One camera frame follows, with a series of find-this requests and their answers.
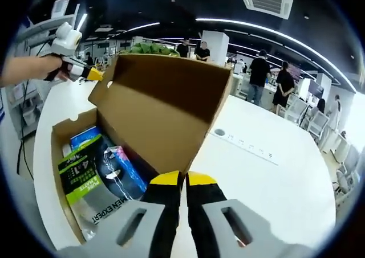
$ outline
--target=air conditioner vent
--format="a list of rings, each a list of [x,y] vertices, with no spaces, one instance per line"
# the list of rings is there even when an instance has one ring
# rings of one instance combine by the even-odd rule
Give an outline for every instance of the air conditioner vent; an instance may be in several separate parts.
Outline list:
[[[244,0],[247,9],[288,19],[293,0]]]

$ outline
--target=black shirt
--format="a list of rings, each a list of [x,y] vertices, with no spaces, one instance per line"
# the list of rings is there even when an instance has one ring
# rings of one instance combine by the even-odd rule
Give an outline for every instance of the black shirt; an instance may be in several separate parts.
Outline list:
[[[284,70],[280,71],[278,74],[278,78],[276,79],[276,82],[281,85],[281,89],[283,89],[284,93],[294,88],[293,77],[287,71]]]
[[[92,60],[92,57],[90,57],[90,56],[87,57],[86,63],[87,63],[87,65],[93,66],[94,65],[94,61]]]
[[[187,58],[188,57],[188,52],[189,52],[189,47],[183,45],[182,43],[180,43],[177,46],[177,50],[176,51],[180,53],[180,57]]]
[[[251,77],[250,84],[254,84],[260,87],[265,86],[266,75],[270,73],[270,66],[266,60],[262,58],[256,58],[250,65]]]
[[[209,49],[203,49],[203,48],[199,47],[195,50],[195,54],[201,58],[205,58],[205,57],[210,56],[210,51],[209,51]]]

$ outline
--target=green plant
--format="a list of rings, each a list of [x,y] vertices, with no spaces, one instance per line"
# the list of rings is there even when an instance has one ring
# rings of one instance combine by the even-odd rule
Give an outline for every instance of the green plant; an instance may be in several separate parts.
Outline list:
[[[176,50],[157,43],[136,43],[130,50],[121,50],[118,52],[118,55],[121,54],[158,54],[174,57],[180,56]]]

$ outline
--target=power strip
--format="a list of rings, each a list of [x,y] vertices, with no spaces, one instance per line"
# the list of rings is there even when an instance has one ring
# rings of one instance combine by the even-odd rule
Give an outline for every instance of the power strip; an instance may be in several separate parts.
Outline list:
[[[252,142],[245,140],[244,138],[235,136],[233,134],[230,134],[229,132],[224,131],[223,129],[212,129],[209,134],[218,137],[222,140],[225,140],[240,149],[247,151],[251,154],[256,155],[257,157],[260,157],[266,161],[271,162],[274,165],[279,165],[279,160],[274,153],[271,151],[268,151],[267,149],[260,147],[258,145],[253,144]]]

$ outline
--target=hand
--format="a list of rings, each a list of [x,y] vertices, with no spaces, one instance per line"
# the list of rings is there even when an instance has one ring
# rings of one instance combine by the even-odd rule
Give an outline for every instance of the hand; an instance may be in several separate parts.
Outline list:
[[[49,55],[39,58],[39,64],[38,64],[39,74],[37,78],[40,80],[44,80],[50,72],[55,71],[61,66],[62,66],[62,59],[58,56]],[[67,81],[69,78],[69,72],[72,69],[72,64],[69,64],[67,69],[68,69],[67,72],[60,70],[56,77],[58,77],[63,81]]]

